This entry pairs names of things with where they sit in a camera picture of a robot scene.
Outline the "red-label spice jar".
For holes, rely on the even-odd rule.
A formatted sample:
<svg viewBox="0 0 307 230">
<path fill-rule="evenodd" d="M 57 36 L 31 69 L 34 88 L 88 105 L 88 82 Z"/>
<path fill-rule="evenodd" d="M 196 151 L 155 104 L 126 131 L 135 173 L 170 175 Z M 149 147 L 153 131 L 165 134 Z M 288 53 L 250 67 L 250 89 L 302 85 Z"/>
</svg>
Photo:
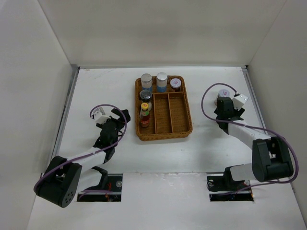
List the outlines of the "red-label spice jar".
<svg viewBox="0 0 307 230">
<path fill-rule="evenodd" d="M 221 89 L 219 90 L 217 96 L 216 96 L 216 99 L 214 101 L 214 104 L 217 105 L 217 99 L 218 98 L 221 98 L 221 97 L 230 97 L 230 91 L 227 90 L 227 89 Z"/>
<path fill-rule="evenodd" d="M 170 81 L 170 87 L 173 92 L 179 92 L 181 89 L 181 80 L 179 78 L 172 78 Z"/>
</svg>

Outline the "yellow-cap hot sauce bottle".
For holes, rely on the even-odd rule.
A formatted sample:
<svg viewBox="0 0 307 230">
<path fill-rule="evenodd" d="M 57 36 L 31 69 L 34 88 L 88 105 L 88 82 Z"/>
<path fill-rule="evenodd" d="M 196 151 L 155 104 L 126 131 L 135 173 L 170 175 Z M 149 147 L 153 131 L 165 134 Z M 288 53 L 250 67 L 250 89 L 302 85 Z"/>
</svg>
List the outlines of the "yellow-cap hot sauce bottle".
<svg viewBox="0 0 307 230">
<path fill-rule="evenodd" d="M 148 103 L 142 103 L 140 111 L 140 125 L 142 127 L 148 127 L 149 120 L 150 120 L 149 105 Z"/>
</svg>

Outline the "black-top salt grinder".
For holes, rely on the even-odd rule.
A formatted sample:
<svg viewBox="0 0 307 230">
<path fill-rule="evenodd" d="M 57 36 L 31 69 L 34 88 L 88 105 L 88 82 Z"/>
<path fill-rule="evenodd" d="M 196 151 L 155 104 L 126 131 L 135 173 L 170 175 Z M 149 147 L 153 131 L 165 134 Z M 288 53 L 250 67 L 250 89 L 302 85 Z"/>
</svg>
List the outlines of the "black-top salt grinder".
<svg viewBox="0 0 307 230">
<path fill-rule="evenodd" d="M 150 112 L 152 109 L 152 92 L 149 90 L 142 90 L 140 92 L 140 100 L 142 103 L 148 104 L 148 111 Z"/>
</svg>

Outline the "silver-lid spice jar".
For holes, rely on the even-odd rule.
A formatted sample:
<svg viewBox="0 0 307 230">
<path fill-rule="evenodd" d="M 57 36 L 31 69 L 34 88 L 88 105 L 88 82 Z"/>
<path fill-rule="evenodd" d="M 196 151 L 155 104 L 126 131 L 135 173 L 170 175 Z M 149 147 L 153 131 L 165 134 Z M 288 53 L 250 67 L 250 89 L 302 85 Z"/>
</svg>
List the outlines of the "silver-lid spice jar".
<svg viewBox="0 0 307 230">
<path fill-rule="evenodd" d="M 151 74 L 144 73 L 141 76 L 141 85 L 142 85 L 142 90 L 149 90 L 152 92 L 152 76 Z"/>
</svg>

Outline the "white-lid blue-label shaker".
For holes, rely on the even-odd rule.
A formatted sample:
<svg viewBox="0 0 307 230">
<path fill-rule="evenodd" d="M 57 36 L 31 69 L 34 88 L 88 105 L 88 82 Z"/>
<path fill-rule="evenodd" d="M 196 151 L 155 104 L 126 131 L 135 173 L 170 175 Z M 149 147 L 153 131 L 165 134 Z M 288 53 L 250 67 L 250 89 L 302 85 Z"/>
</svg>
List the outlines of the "white-lid blue-label shaker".
<svg viewBox="0 0 307 230">
<path fill-rule="evenodd" d="M 164 72 L 160 72 L 156 76 L 156 86 L 158 92 L 166 92 L 168 75 Z"/>
</svg>

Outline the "red-label spice jar back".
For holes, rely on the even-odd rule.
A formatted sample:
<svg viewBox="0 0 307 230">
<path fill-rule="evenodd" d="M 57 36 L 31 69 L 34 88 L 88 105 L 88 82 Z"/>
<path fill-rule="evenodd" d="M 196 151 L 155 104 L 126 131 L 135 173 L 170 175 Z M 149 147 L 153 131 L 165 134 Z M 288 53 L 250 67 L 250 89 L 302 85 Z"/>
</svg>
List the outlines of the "red-label spice jar back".
<svg viewBox="0 0 307 230">
<path fill-rule="evenodd" d="M 170 87 L 173 92 L 179 92 L 181 89 L 181 80 L 179 78 L 172 78 L 170 81 Z"/>
</svg>

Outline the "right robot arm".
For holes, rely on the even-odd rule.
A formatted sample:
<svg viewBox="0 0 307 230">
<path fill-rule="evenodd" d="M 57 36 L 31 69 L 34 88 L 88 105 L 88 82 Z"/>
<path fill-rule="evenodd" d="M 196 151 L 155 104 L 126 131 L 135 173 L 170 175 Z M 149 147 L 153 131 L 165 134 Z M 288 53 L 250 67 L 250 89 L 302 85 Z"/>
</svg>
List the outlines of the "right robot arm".
<svg viewBox="0 0 307 230">
<path fill-rule="evenodd" d="M 229 174 L 222 178 L 224 187 L 232 190 L 243 180 L 266 182 L 291 177 L 294 169 L 286 143 L 280 137 L 271 137 L 255 128 L 248 128 L 241 118 L 245 110 L 236 108 L 234 102 L 235 98 L 230 97 L 217 99 L 214 111 L 217 124 L 226 134 L 239 139 L 251 149 L 251 163 L 227 167 L 225 172 Z"/>
</svg>

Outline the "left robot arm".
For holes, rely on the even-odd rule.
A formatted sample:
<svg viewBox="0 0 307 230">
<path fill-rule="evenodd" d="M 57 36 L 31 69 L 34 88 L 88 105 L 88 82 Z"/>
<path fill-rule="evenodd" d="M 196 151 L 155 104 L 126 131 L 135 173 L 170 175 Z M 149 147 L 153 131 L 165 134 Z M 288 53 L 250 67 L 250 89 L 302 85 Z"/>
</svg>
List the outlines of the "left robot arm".
<svg viewBox="0 0 307 230">
<path fill-rule="evenodd" d="M 85 153 L 70 159 L 54 157 L 43 176 L 34 185 L 35 194 L 61 208 L 74 199 L 81 202 L 119 202 L 121 200 L 121 174 L 109 174 L 101 166 L 115 153 L 123 138 L 130 115 L 127 109 L 113 107 L 117 118 L 106 116 L 102 107 L 90 112 L 90 117 L 100 129 L 94 145 Z"/>
</svg>

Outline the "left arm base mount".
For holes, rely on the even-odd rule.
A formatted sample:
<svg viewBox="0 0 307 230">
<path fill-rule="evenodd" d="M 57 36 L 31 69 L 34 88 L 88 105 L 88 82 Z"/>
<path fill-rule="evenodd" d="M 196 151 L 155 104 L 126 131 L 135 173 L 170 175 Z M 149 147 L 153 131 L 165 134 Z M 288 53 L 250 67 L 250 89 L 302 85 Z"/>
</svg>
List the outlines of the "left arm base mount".
<svg viewBox="0 0 307 230">
<path fill-rule="evenodd" d="M 81 175 L 77 188 L 78 202 L 120 202 L 123 187 L 122 174 L 109 174 L 95 166 Z"/>
</svg>

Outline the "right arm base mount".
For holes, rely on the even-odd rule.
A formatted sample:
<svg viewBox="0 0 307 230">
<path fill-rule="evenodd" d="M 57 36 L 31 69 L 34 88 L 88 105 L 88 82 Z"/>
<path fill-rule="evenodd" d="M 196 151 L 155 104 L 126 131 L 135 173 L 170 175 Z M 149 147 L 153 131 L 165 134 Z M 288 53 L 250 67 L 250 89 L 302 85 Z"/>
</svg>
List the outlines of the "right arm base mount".
<svg viewBox="0 0 307 230">
<path fill-rule="evenodd" d="M 207 189 L 209 191 L 209 199 L 212 202 L 232 202 L 232 201 L 254 201 L 250 181 L 234 181 L 230 169 L 226 168 L 221 174 L 207 175 Z"/>
</svg>

